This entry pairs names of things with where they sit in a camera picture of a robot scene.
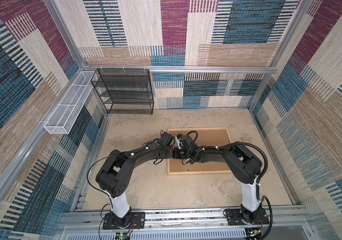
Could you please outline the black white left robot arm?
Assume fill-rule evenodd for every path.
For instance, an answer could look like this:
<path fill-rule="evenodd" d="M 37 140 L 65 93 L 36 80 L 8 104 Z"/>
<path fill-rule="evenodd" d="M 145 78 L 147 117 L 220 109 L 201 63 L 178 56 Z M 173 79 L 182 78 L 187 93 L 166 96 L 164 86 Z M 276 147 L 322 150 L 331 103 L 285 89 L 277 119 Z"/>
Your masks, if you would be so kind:
<path fill-rule="evenodd" d="M 122 227 L 127 226 L 132 219 L 132 208 L 127 201 L 126 189 L 134 169 L 147 161 L 170 157 L 172 157 L 172 144 L 162 144 L 157 141 L 131 151 L 112 151 L 96 176 L 97 184 L 108 196 L 112 206 L 111 216 L 108 219 L 117 221 L 117 224 Z"/>

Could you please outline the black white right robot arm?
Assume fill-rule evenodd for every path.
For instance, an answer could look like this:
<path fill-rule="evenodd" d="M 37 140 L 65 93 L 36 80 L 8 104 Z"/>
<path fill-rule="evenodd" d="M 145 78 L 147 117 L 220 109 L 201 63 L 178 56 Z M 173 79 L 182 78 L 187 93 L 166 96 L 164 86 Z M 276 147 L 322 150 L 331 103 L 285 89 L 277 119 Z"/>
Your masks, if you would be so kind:
<path fill-rule="evenodd" d="M 268 160 L 261 148 L 243 142 L 235 142 L 221 147 L 204 146 L 175 147 L 172 157 L 187 160 L 191 165 L 209 162 L 226 163 L 237 180 L 241 182 L 242 221 L 253 224 L 262 211 L 260 181 L 268 168 Z"/>

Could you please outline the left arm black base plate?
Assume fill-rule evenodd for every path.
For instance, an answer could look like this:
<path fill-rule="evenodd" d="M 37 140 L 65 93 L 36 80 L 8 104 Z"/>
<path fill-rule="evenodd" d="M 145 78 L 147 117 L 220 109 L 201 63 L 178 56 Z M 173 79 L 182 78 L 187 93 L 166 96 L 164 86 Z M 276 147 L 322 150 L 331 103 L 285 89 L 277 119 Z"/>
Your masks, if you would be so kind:
<path fill-rule="evenodd" d="M 103 230 L 128 230 L 129 228 L 143 229 L 145 226 L 145 212 L 129 211 L 123 218 L 119 218 L 112 212 L 104 216 Z"/>

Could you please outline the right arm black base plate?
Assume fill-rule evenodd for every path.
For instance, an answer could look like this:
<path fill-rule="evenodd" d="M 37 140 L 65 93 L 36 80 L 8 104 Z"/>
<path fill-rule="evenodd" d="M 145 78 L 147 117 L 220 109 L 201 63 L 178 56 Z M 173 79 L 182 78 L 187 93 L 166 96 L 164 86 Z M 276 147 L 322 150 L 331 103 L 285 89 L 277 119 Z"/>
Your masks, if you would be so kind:
<path fill-rule="evenodd" d="M 230 226 L 268 225 L 270 223 L 264 208 L 255 212 L 247 209 L 225 209 L 223 214 Z"/>

